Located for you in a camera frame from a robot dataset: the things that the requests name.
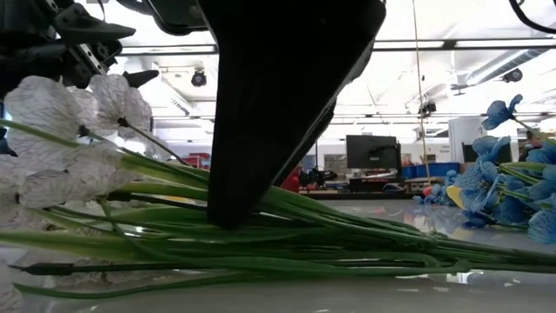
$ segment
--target flower bouquet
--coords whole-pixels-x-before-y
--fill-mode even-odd
[[[13,120],[0,120],[9,128],[10,147],[9,155],[0,156],[0,243],[29,249],[24,262],[10,264],[10,274],[49,279],[38,286],[6,283],[8,267],[1,267],[3,313],[18,311],[20,292],[103,299],[346,276],[471,269],[556,273],[556,255],[423,233],[404,223],[333,210],[275,187],[239,230],[217,228],[205,218],[209,172],[189,167],[179,157],[164,162],[172,152],[149,134],[149,106],[122,76],[93,77],[87,90],[27,77],[4,105]],[[116,132],[149,146],[139,153],[105,139]],[[480,177],[497,172],[488,164],[475,170]],[[502,190],[544,208],[546,202],[529,201],[530,194],[522,199],[525,191],[513,187],[517,179],[531,186],[540,182],[524,169],[538,172],[546,164],[533,165],[501,166],[508,174],[503,179],[497,175],[492,184],[496,190],[481,191],[484,197],[473,204],[486,207]],[[92,292],[91,284],[108,291]]]
[[[537,243],[556,243],[556,141],[522,123],[514,116],[523,99],[515,96],[506,106],[494,101],[488,108],[485,130],[513,120],[543,139],[540,149],[531,150],[526,162],[495,164],[500,148],[510,137],[482,137],[473,142],[478,154],[472,165],[454,182],[451,198],[464,209],[466,225],[489,225],[526,230]]]

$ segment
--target red object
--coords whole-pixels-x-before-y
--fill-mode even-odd
[[[426,187],[423,190],[423,196],[430,196],[433,193],[433,187]]]
[[[210,170],[209,165],[202,165],[203,161],[210,159],[210,154],[208,153],[189,153],[188,156],[183,157],[182,160],[187,162],[187,164],[193,166],[197,169]]]
[[[301,166],[298,166],[289,174],[288,178],[282,183],[281,187],[285,190],[289,190],[295,193],[299,193],[299,173],[301,172]]]

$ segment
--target white petal with black veins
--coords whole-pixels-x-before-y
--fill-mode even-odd
[[[0,156],[0,229],[18,228],[17,189],[24,176],[25,170],[17,157]]]
[[[68,201],[70,174],[58,170],[42,170],[25,177],[19,188],[19,203],[26,208],[42,209]]]
[[[137,88],[129,89],[123,105],[121,117],[125,117],[130,125],[141,131],[150,131],[150,118],[153,116],[153,112],[150,105],[142,99],[141,92]],[[123,127],[119,129],[118,135],[124,139],[140,136],[132,129]]]
[[[136,174],[119,170],[122,154],[111,142],[94,143],[80,147],[68,155],[64,162],[72,179],[70,199],[89,201],[93,196],[110,193],[136,178]]]
[[[8,266],[0,263],[0,313],[20,313],[22,307],[23,297],[11,283]]]
[[[117,130],[117,120],[124,115],[129,91],[128,80],[121,75],[95,75],[89,87],[99,102],[98,122],[106,130]]]
[[[26,77],[4,98],[14,122],[67,140],[76,140],[79,124],[75,98],[65,87],[44,77]],[[8,145],[28,170],[53,170],[67,149],[39,137],[10,130]]]

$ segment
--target artificial flower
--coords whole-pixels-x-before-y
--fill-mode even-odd
[[[41,209],[68,201],[86,203],[137,179],[117,168],[121,154],[111,142],[93,143],[72,150],[64,159],[66,169],[43,170],[25,177],[19,203]]]
[[[136,88],[130,88],[121,75],[95,75],[89,87],[98,101],[97,125],[104,130],[118,130],[118,136],[130,139],[136,133],[122,126],[122,120],[141,131],[150,129],[152,111]]]
[[[68,90],[71,92],[71,95],[75,98],[80,108],[77,114],[80,126],[84,126],[87,130],[94,132],[95,135],[100,137],[109,137],[116,133],[116,130],[105,130],[103,126],[99,124],[99,103],[92,92],[78,88],[68,88]]]
[[[543,142],[542,148],[530,150],[527,155],[528,162],[531,163],[556,163],[556,145]]]
[[[493,216],[502,223],[523,224],[529,219],[526,206],[514,196],[504,196],[504,200],[493,209]]]
[[[0,312],[20,313],[23,297],[11,283],[10,270],[5,263],[0,263]]]
[[[529,220],[527,234],[537,243],[556,243],[556,211],[540,210]]]
[[[542,178],[527,188],[527,195],[534,202],[547,199],[556,191],[556,165],[547,165],[542,171]]]
[[[515,96],[510,105],[506,107],[506,103],[501,100],[496,100],[488,107],[486,115],[488,118],[483,121],[482,125],[485,130],[494,130],[500,124],[513,118],[515,106],[523,100],[522,95]]]
[[[0,229],[17,225],[17,189],[24,176],[17,157],[0,156]]]
[[[5,99],[14,122],[75,141],[79,130],[79,108],[71,93],[45,77],[26,77]],[[63,170],[60,160],[70,148],[12,129],[8,145],[27,170]]]
[[[496,166],[491,162],[483,162],[470,166],[454,185],[461,188],[460,198],[465,208],[477,212],[496,204],[498,183]]]
[[[498,160],[500,149],[509,144],[510,137],[502,137],[500,140],[492,136],[484,136],[473,141],[473,150],[478,155],[478,162],[495,162]]]

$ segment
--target ceiling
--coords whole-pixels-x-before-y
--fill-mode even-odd
[[[91,15],[103,17],[98,5],[85,6]],[[208,32],[172,37],[159,30],[151,17],[126,10],[115,1],[104,6],[108,22],[137,29],[133,37],[122,41],[125,47],[160,46],[157,49],[167,49],[174,45],[215,43]],[[522,8],[537,23],[556,24],[553,0],[526,0]],[[415,0],[415,9],[419,40],[546,37],[523,25],[507,0]],[[387,18],[377,41],[414,40],[413,13],[412,0],[388,0]],[[402,43],[384,44],[400,46]],[[433,115],[425,121],[425,126],[434,132],[447,128],[447,121],[456,114],[484,113],[492,100],[509,100],[517,92],[526,99],[519,112],[556,110],[556,92],[552,84],[556,78],[556,52],[553,50],[520,65],[524,78],[518,83],[503,83],[495,78],[462,90],[462,95],[456,96],[458,91],[450,90],[452,84],[462,84],[466,78],[468,83],[469,74],[484,70],[481,67],[490,64],[494,58],[502,55],[516,57],[523,52],[422,51],[418,56],[415,51],[374,52],[361,77],[347,85],[338,96],[334,120],[323,137],[342,138],[346,134],[362,132],[415,137],[414,130],[420,127],[420,120],[415,116],[420,107],[420,89],[423,101],[434,101],[437,106],[437,117]],[[162,72],[158,82],[142,90],[153,106],[156,127],[161,134],[169,140],[184,142],[211,138],[218,77],[217,55],[125,57],[120,61],[121,66],[129,63],[137,66],[139,63],[143,68],[154,67]],[[195,69],[199,68],[205,70],[208,82],[197,88],[190,81]],[[283,96],[288,97],[287,88],[284,88]],[[544,118],[526,119],[536,123]]]

